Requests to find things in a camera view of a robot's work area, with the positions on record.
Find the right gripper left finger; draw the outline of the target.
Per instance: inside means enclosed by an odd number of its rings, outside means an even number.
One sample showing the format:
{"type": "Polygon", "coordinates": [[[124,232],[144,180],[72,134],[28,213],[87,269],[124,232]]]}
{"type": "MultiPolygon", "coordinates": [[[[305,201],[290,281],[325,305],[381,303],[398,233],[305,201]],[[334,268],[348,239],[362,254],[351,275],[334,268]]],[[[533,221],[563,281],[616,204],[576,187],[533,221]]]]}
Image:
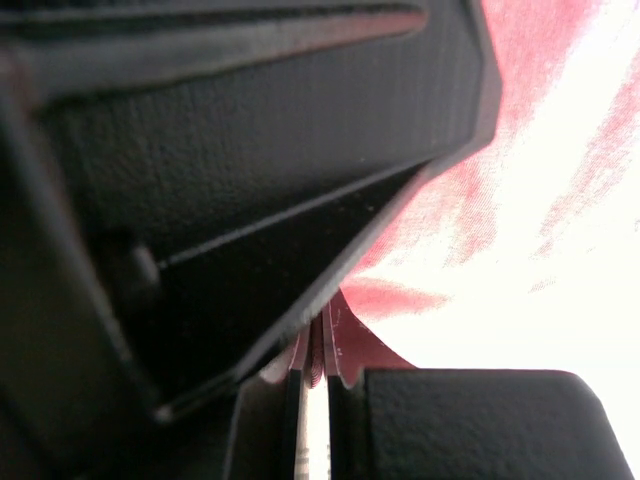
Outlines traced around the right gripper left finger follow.
{"type": "Polygon", "coordinates": [[[240,390],[227,450],[229,479],[292,479],[305,373],[305,334],[240,390]]]}

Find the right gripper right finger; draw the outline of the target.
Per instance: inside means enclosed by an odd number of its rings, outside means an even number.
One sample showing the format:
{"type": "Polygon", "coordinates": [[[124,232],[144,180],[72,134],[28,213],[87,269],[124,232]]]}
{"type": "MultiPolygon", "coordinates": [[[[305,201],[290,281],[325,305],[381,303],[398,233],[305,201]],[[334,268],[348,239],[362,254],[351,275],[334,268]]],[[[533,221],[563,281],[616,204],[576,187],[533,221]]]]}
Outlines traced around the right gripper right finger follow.
{"type": "Polygon", "coordinates": [[[556,370],[418,369],[324,307],[335,479],[629,479],[602,403],[556,370]]]}

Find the red t shirt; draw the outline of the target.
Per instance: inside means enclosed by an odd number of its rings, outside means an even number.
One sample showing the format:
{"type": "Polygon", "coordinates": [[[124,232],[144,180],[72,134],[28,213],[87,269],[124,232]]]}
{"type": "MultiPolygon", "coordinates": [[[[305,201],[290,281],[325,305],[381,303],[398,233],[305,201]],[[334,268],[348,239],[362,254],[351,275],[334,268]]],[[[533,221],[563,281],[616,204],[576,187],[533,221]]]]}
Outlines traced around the red t shirt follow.
{"type": "Polygon", "coordinates": [[[489,1],[504,90],[489,147],[426,185],[343,282],[341,373],[639,377],[639,5],[489,1]]]}

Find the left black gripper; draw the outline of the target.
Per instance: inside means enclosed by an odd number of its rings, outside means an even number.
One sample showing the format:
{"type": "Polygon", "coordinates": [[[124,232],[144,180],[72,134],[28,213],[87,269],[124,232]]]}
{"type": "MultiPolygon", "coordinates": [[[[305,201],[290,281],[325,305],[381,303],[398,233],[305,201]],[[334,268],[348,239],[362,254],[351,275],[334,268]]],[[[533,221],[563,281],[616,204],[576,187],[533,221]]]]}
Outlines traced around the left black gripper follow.
{"type": "Polygon", "coordinates": [[[3,2],[2,477],[218,476],[500,90],[478,1],[3,2]]]}

